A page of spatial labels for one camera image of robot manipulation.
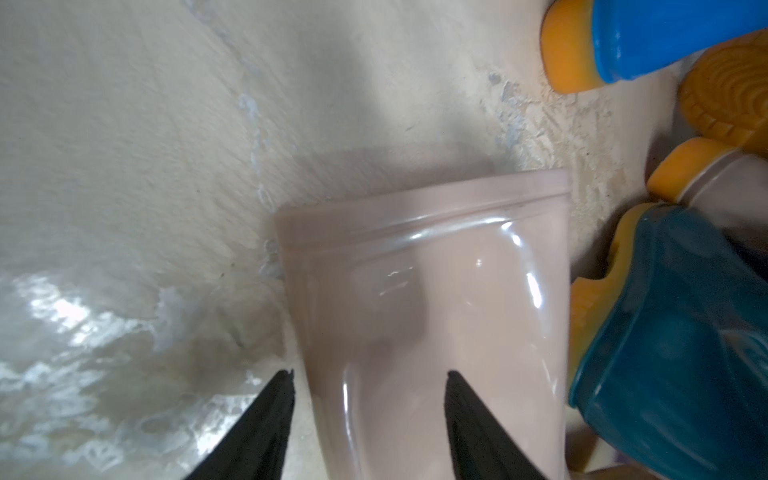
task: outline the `concrete floor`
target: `concrete floor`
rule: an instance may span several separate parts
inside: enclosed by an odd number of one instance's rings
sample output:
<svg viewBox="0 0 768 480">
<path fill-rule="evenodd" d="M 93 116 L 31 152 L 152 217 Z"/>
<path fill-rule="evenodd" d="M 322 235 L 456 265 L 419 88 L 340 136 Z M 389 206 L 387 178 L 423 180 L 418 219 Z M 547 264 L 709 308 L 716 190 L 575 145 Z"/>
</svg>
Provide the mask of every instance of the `concrete floor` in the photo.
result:
<svg viewBox="0 0 768 480">
<path fill-rule="evenodd" d="M 181 478 L 290 367 L 284 478 L 323 478 L 281 207 L 568 167 L 573 272 L 599 273 L 678 77 L 555 94 L 547 6 L 3 2 L 3 477 Z"/>
</svg>

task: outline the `teal rubber boot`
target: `teal rubber boot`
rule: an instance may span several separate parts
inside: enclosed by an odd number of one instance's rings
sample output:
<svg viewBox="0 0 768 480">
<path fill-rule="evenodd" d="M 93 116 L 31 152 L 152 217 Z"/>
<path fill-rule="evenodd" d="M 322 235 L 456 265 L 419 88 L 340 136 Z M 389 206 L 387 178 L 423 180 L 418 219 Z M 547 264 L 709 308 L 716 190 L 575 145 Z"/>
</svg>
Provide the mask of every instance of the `teal rubber boot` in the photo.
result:
<svg viewBox="0 0 768 480">
<path fill-rule="evenodd" d="M 570 404 L 654 472 L 768 478 L 768 283 L 694 211 L 627 212 L 571 288 L 571 361 Z"/>
</svg>

